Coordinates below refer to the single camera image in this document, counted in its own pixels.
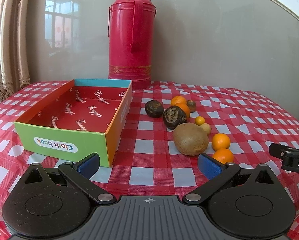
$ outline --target dried fruit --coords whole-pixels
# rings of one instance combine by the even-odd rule
[[[176,148],[184,155],[198,155],[208,147],[206,132],[194,123],[183,123],[173,132]]]
[[[164,107],[157,100],[150,100],[145,104],[145,112],[150,117],[158,118],[164,113]]]
[[[186,113],[178,106],[170,106],[163,113],[163,121],[167,128],[174,130],[179,124],[187,122]]]
[[[193,113],[196,111],[196,103],[193,100],[187,100],[187,105],[190,109],[190,112]]]

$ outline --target crosshair marking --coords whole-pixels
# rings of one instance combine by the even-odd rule
[[[152,198],[149,197],[149,198],[145,199],[144,201],[146,201],[149,204],[149,203],[152,203],[155,200],[153,200]]]

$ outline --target thermos handle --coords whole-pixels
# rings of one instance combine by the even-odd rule
[[[108,29],[107,29],[107,36],[109,37],[109,18],[110,18],[110,7],[108,8]]]
[[[143,14],[143,1],[134,1],[134,17],[133,29],[131,34],[131,52],[136,51],[137,46],[140,44],[140,34],[142,31],[142,14]]]

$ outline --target orange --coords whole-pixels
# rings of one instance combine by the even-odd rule
[[[175,96],[173,97],[173,99],[171,100],[171,106],[176,105],[177,103],[183,103],[183,104],[187,104],[187,101],[184,97],[182,96]]]
[[[190,109],[188,107],[188,105],[184,104],[184,103],[177,103],[175,104],[176,106],[178,106],[180,109],[182,109],[186,116],[187,116],[187,120],[189,119],[189,116],[190,116]]]
[[[201,126],[203,123],[205,123],[205,118],[202,116],[198,116],[195,118],[195,124]]]
[[[234,161],[234,155],[228,149],[219,149],[213,154],[212,157],[223,164]]]
[[[230,139],[224,133],[215,134],[211,140],[211,146],[215,151],[219,149],[228,149],[230,146]]]

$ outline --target metal rivet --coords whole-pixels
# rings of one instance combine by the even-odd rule
[[[190,193],[185,196],[188,201],[199,201],[201,196],[196,193]]]
[[[106,201],[111,201],[114,197],[113,197],[112,194],[103,193],[103,194],[98,195],[97,198],[98,198],[99,201],[106,202]]]

